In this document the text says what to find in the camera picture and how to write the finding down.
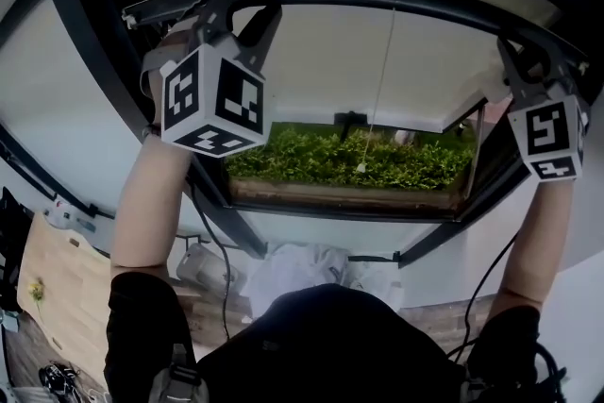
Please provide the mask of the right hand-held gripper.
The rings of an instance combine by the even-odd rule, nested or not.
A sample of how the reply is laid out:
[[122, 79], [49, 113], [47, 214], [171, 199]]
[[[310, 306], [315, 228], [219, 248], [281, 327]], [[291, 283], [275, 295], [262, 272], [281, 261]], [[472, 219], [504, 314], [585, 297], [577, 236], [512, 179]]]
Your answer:
[[[540, 180], [581, 177], [589, 107], [575, 83], [562, 78], [568, 75], [565, 59], [544, 50], [524, 50], [526, 82], [513, 45], [501, 37], [496, 45], [511, 85], [508, 118], [522, 161]], [[551, 82], [549, 88], [542, 84]]]

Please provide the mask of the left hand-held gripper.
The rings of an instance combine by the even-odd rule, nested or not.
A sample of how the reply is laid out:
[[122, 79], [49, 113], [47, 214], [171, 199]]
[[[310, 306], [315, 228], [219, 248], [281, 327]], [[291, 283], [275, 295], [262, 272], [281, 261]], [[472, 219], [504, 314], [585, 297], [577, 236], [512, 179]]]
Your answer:
[[210, 46], [233, 31], [232, 17], [248, 0], [208, 0], [200, 11], [202, 44], [162, 76], [161, 139], [222, 159], [267, 143], [272, 124], [265, 80], [247, 69], [262, 67], [282, 18], [279, 2], [254, 14], [238, 36], [240, 55], [230, 59]]

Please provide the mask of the person's right forearm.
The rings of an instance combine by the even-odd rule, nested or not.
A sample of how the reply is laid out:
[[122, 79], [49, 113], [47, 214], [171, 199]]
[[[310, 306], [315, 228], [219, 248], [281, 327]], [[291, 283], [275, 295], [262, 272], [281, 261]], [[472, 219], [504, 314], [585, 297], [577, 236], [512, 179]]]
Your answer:
[[489, 317], [515, 307], [540, 310], [560, 268], [575, 182], [539, 184], [508, 257]]

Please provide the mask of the person's left forearm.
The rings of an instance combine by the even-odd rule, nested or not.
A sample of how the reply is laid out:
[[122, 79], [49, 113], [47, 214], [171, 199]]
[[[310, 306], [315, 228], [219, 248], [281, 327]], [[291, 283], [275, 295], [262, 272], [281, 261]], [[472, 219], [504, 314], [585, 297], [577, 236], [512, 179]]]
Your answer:
[[145, 137], [115, 216], [113, 277], [126, 272], [167, 276], [191, 158], [191, 152], [158, 136]]

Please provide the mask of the person's left hand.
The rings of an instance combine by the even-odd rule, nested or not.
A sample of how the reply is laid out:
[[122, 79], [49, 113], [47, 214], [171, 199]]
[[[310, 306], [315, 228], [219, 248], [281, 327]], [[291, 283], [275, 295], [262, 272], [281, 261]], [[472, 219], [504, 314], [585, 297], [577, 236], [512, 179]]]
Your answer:
[[155, 126], [161, 126], [162, 121], [162, 85], [163, 77], [159, 69], [148, 72], [148, 84], [149, 90], [154, 102], [155, 114], [153, 124]]

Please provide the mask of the short black bar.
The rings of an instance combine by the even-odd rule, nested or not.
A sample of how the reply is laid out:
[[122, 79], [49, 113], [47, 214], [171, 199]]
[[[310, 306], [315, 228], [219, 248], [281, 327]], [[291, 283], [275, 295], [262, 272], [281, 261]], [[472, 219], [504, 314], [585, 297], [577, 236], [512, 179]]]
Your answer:
[[400, 261], [400, 253], [396, 251], [389, 257], [376, 255], [352, 255], [348, 257], [348, 260], [351, 262], [391, 262], [398, 264]]

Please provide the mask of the black office chair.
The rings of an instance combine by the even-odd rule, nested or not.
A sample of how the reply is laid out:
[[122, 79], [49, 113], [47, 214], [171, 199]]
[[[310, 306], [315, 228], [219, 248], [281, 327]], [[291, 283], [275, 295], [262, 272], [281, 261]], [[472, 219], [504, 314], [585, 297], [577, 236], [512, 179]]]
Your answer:
[[0, 197], [0, 308], [21, 312], [17, 286], [33, 212], [4, 187]]

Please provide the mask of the light wooden desk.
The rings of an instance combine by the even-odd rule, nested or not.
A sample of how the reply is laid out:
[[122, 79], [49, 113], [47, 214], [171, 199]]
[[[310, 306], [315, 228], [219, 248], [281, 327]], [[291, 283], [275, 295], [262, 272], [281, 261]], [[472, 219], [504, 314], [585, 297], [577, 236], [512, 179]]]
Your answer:
[[[79, 241], [79, 247], [71, 245], [70, 239]], [[38, 277], [45, 285], [42, 315], [28, 293]], [[109, 291], [109, 259], [83, 235], [53, 227], [42, 213], [35, 213], [20, 267], [17, 302], [58, 354], [102, 387], [107, 386]], [[62, 350], [52, 343], [52, 337]]]

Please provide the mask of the black t-shirt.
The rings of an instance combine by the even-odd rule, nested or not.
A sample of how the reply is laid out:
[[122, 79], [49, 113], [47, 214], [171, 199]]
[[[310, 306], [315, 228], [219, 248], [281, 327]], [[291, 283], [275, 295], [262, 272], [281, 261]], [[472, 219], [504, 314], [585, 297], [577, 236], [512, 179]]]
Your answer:
[[[192, 338], [176, 293], [143, 273], [117, 276], [109, 296], [105, 379], [114, 403], [147, 403], [173, 347]], [[489, 402], [536, 400], [532, 307], [490, 320], [468, 362], [379, 299], [339, 285], [285, 294], [202, 359], [189, 356], [210, 403], [460, 403], [471, 382]]]

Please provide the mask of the yellow flowers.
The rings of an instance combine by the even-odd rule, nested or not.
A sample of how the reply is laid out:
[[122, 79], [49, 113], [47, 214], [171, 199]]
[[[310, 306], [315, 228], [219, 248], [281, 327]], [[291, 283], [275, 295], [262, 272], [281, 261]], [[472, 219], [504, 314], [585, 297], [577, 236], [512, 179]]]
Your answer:
[[28, 293], [31, 297], [35, 307], [38, 310], [38, 314], [42, 315], [42, 303], [45, 299], [45, 285], [41, 278], [36, 278], [28, 287]]

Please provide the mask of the black window frame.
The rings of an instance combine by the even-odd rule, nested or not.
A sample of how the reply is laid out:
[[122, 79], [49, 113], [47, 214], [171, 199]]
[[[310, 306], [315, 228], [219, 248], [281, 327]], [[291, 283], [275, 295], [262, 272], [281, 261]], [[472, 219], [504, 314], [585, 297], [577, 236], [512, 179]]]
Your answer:
[[[117, 203], [118, 182], [134, 158], [153, 104], [139, 83], [143, 59], [168, 29], [187, 14], [200, 14], [201, 0], [178, 15], [138, 24], [127, 10], [142, 0], [15, 0], [0, 15], [0, 147], [12, 149], [50, 188], [89, 215]], [[233, 31], [211, 46], [236, 61], [238, 36], [268, 3], [237, 10]], [[604, 0], [549, 0], [556, 8], [544, 26], [588, 57], [582, 72], [568, 68], [590, 105], [583, 176], [575, 191], [564, 265], [604, 252]], [[195, 223], [205, 214], [219, 232], [260, 259], [271, 243], [326, 243], [394, 250], [399, 265], [422, 268], [441, 246], [451, 246], [470, 227], [486, 226], [487, 238], [506, 243], [516, 232], [514, 210], [525, 207], [531, 182], [505, 115], [486, 128], [479, 119], [490, 106], [510, 110], [513, 96], [502, 64], [496, 94], [484, 98], [450, 125], [474, 129], [470, 166], [447, 189], [410, 191], [323, 186], [231, 178], [228, 157], [197, 154], [190, 178]], [[265, 80], [273, 125], [274, 91], [262, 67], [244, 67]], [[369, 128], [427, 132], [368, 122]]]

